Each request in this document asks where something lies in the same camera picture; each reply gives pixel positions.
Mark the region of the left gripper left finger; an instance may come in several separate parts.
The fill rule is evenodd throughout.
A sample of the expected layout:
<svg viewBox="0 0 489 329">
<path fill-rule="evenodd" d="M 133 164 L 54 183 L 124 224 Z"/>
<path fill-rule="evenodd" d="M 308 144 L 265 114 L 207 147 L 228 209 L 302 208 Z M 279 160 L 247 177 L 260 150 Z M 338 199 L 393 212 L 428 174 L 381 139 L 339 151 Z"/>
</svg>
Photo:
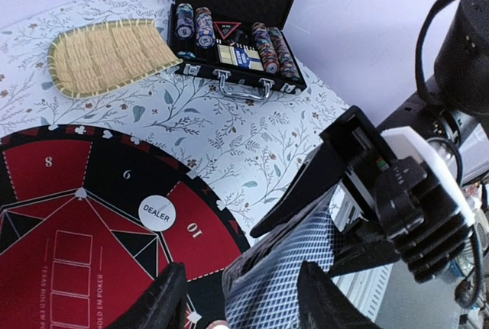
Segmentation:
<svg viewBox="0 0 489 329">
<path fill-rule="evenodd" d="M 184 328 L 187 279 L 183 263 L 170 263 L 109 328 Z"/>
</svg>

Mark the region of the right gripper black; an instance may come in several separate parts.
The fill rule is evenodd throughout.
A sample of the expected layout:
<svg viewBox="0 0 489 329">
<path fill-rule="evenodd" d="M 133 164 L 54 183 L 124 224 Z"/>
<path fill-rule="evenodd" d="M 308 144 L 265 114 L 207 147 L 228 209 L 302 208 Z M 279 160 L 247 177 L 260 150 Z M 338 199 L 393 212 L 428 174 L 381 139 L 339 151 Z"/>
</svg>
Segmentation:
<svg viewBox="0 0 489 329">
<path fill-rule="evenodd" d="M 405 189 L 389 170 L 393 151 L 357 106 L 351 106 L 321 134 L 325 141 L 304 160 L 278 202 L 251 229 L 259 238 L 288 222 L 341 180 L 361 209 L 361 219 L 344 229 L 343 248 L 329 270 L 342 276 L 399 260 L 418 283 L 450 265 L 467 245 L 472 227 L 459 214 L 438 210 L 441 188 L 428 178 L 428 190 Z"/>
</svg>

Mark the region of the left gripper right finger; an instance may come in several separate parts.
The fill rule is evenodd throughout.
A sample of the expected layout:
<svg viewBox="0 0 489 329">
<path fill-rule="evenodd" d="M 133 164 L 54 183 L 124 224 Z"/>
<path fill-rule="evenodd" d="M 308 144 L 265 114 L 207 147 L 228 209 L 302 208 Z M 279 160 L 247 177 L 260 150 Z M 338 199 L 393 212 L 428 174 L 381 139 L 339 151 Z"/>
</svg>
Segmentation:
<svg viewBox="0 0 489 329">
<path fill-rule="evenodd" d="M 379 328 L 314 262 L 303 261 L 297 280 L 301 328 Z"/>
</svg>

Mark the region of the white dealer button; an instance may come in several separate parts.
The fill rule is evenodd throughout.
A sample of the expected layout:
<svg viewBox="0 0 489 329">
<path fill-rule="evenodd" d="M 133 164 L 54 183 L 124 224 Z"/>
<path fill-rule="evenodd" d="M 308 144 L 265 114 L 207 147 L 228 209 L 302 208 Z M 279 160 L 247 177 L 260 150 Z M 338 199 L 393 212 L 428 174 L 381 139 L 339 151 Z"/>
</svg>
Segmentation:
<svg viewBox="0 0 489 329">
<path fill-rule="evenodd" d="M 167 231 L 176 221 L 176 208 L 168 198 L 162 195 L 150 195 L 140 203 L 138 217 L 151 231 Z"/>
</svg>

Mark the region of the round red black poker mat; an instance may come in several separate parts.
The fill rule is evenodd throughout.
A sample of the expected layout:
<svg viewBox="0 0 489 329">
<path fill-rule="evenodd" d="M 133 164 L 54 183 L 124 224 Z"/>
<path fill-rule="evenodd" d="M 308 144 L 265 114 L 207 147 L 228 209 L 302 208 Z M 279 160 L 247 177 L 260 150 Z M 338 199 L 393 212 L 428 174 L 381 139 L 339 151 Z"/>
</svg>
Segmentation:
<svg viewBox="0 0 489 329">
<path fill-rule="evenodd" d="M 138 208 L 168 198 L 176 221 L 147 229 Z M 224 319 L 222 273 L 249 248 L 189 168 L 131 135 L 81 124 L 1 139 L 1 326 L 105 328 L 170 263 L 186 268 L 185 328 Z"/>
</svg>

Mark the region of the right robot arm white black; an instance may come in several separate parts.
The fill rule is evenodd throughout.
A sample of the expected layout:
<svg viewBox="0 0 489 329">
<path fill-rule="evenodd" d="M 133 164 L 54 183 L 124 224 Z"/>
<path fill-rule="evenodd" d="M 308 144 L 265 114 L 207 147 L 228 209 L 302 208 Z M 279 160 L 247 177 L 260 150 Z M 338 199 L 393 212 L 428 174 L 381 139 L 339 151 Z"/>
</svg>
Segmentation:
<svg viewBox="0 0 489 329">
<path fill-rule="evenodd" d="M 479 246 L 460 148 L 488 126 L 488 0 L 433 4 L 415 78 L 415 93 L 378 126 L 353 106 L 321 134 L 329 183 L 343 182 L 363 214 L 345 230 L 332 276 L 403 261 L 427 282 Z"/>
</svg>

